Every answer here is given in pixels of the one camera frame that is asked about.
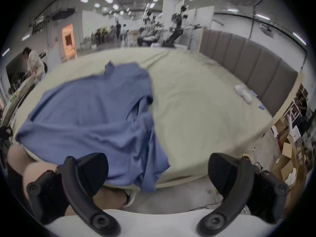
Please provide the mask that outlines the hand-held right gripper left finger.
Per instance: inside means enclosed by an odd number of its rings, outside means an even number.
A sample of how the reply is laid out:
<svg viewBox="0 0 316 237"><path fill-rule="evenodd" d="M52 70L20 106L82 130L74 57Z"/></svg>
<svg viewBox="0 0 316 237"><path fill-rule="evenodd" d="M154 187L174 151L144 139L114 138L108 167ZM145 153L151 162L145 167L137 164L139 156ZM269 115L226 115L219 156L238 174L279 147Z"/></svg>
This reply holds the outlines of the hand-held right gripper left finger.
<svg viewBox="0 0 316 237"><path fill-rule="evenodd" d="M34 218L48 225L65 215L71 206L83 223L95 233L116 237L121 232L118 221L93 201L93 196L108 177L104 153L91 153L79 159L67 156L56 170L47 170L27 185L28 200Z"/></svg>

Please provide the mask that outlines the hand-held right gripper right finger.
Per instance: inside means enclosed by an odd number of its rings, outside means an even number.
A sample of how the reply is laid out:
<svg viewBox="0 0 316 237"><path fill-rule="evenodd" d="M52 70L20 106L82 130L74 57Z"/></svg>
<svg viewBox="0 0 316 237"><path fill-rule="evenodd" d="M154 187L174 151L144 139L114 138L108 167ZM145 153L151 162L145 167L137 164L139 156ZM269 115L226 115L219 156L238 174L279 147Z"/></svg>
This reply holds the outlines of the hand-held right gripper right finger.
<svg viewBox="0 0 316 237"><path fill-rule="evenodd" d="M252 216L276 224L283 214L289 186L270 171L260 171L248 157L211 154L208 177L223 201L197 225L199 235L217 235L225 230L245 206Z"/></svg>

